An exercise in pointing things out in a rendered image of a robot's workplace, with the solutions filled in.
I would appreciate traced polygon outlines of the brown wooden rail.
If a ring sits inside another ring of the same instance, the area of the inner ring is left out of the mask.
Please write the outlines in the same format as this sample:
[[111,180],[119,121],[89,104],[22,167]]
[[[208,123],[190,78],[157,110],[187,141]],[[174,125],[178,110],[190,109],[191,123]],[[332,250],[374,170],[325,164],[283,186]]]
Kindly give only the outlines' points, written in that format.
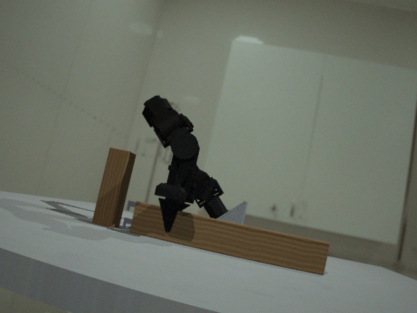
[[330,243],[178,211],[165,231],[159,205],[129,201],[135,207],[130,232],[236,258],[324,275]]

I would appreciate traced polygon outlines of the brown wooden post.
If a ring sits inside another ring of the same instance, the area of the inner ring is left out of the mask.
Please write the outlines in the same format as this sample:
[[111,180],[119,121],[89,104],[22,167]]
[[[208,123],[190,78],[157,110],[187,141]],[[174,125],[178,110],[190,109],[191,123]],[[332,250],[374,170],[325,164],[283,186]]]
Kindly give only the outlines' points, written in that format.
[[92,223],[119,228],[136,155],[109,148]]

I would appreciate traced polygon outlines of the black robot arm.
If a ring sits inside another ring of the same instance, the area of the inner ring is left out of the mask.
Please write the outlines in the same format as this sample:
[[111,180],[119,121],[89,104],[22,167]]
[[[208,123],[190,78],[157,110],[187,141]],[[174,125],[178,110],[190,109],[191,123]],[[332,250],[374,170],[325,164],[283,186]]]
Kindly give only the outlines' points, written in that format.
[[142,114],[150,127],[153,127],[164,148],[171,146],[172,162],[195,166],[196,173],[189,174],[184,185],[186,192],[191,191],[194,194],[199,208],[204,207],[211,218],[219,218],[227,213],[228,210],[219,198],[224,192],[217,180],[197,166],[200,147],[197,138],[191,134],[194,131],[191,121],[187,116],[173,110],[167,99],[160,95],[146,101],[144,106]]

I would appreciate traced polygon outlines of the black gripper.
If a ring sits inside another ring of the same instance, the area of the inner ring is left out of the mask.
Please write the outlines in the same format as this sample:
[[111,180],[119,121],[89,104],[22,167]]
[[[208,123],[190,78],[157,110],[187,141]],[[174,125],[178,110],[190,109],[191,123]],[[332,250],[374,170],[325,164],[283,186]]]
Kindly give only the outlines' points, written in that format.
[[180,162],[171,162],[168,166],[169,175],[167,183],[160,183],[156,186],[155,196],[165,197],[158,198],[164,220],[165,231],[170,232],[178,211],[183,211],[190,205],[194,204],[195,196],[186,192],[184,185],[189,174],[195,172],[195,166]]

